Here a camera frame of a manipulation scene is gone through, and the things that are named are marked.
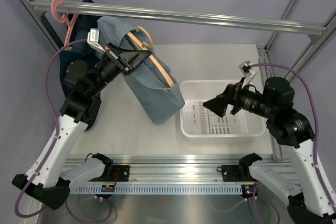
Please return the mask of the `beige plastic hanger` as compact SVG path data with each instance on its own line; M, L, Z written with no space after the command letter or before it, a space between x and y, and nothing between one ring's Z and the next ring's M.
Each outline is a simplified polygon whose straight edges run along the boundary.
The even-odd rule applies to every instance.
M151 36L149 35L149 33L143 27L137 26L135 31L143 32L146 35L147 39L149 40L149 43L145 41L140 41L132 32L128 32L127 39L130 39L131 44L135 47L135 49L147 50L153 47L153 40ZM173 87L175 85L174 81L172 80L170 75L165 71L162 65L158 62L158 60L153 55L150 55L149 58L152 61L152 63L157 67L157 69L159 70L159 72L161 73L161 75L163 76L167 84L169 85L169 87L170 88Z

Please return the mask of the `dark blue denim skirt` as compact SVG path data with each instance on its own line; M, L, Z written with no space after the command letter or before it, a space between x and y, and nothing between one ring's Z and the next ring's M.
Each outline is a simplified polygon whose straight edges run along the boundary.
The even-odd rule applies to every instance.
M72 29L69 42L86 39L90 29L97 28L99 18L99 16L94 15L79 15ZM65 97L69 93L69 88L64 82L66 68L72 61L78 59L85 61L91 67L94 67L100 61L95 51L86 42L74 44L70 49L67 48L60 53L59 79Z

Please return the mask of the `pink plastic hanger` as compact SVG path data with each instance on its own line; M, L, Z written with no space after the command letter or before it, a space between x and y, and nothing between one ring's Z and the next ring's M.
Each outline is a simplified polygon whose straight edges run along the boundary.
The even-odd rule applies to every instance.
M65 15L65 14L63 14L62 16L59 16L56 9L57 9L58 6L60 6L62 4L63 4L62 0L52 0L50 10L51 10L51 14L52 14L53 18L57 22L65 23L66 26L67 26L67 33L66 33L65 41L64 41L64 45L67 45L67 44L69 44L71 33L73 31L73 28L75 26L75 23L76 23L79 15L74 14L71 19L69 19L68 16Z

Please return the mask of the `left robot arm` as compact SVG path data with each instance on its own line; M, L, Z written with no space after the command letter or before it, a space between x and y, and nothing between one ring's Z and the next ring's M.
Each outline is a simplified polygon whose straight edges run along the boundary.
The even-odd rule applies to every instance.
M65 84L69 93L56 117L55 131L34 165L25 174L17 174L12 181L22 194L52 210L66 202L72 189L86 182L117 178L113 160L100 153L62 172L74 144L98 114L100 92L119 74L134 73L152 54L149 50L122 49L111 43L102 48L102 53L102 59L94 67L82 59L67 66Z

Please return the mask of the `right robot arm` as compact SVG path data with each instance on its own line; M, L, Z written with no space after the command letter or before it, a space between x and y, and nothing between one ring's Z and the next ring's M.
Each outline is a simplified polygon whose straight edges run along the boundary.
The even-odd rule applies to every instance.
M308 119L293 108L294 89L281 77L268 78L262 93L249 87L242 82L228 84L223 93L203 106L219 117L224 117L231 105L231 115L245 110L266 118L266 128L284 148L300 185L284 179L256 153L239 159L239 176L265 185L285 204L294 223L333 223L335 194L328 182L319 181L326 174L313 150L317 135Z

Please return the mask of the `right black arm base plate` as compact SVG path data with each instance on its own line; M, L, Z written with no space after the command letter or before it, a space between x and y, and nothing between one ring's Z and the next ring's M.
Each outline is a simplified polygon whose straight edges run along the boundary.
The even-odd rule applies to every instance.
M247 168L240 165L222 165L220 169L224 182L252 182L254 180L248 175Z

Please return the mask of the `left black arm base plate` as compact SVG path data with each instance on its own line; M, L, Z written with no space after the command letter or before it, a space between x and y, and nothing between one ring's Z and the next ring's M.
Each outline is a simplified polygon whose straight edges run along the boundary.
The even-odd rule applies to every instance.
M130 176L130 166L129 165L113 165L106 168L105 181L114 182L128 182Z

